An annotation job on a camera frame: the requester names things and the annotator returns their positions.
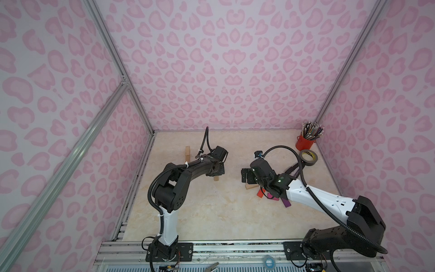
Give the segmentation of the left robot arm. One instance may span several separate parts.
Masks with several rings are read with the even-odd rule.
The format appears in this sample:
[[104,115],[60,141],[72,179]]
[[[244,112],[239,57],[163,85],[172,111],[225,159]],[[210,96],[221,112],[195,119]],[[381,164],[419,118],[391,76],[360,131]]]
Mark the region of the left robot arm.
[[184,204],[190,183],[200,176],[225,174],[224,162],[228,155],[225,148],[217,146],[208,154],[200,154],[196,160],[175,165],[169,163],[148,188],[147,199],[160,216],[160,231],[150,244],[150,259],[169,261],[178,256],[178,213]]

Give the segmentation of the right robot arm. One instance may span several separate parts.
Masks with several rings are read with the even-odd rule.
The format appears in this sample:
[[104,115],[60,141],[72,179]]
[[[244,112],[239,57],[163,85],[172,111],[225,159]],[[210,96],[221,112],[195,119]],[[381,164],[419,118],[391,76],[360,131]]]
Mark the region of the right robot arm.
[[277,174],[268,161],[258,158],[241,170],[242,182],[259,185],[274,198],[323,212],[337,223],[336,227],[307,232],[301,243],[306,255],[339,249],[352,249],[370,258],[386,255],[388,251],[381,245],[386,224],[372,201],[364,196],[343,197],[308,185],[303,174],[306,166],[308,163],[302,161]]

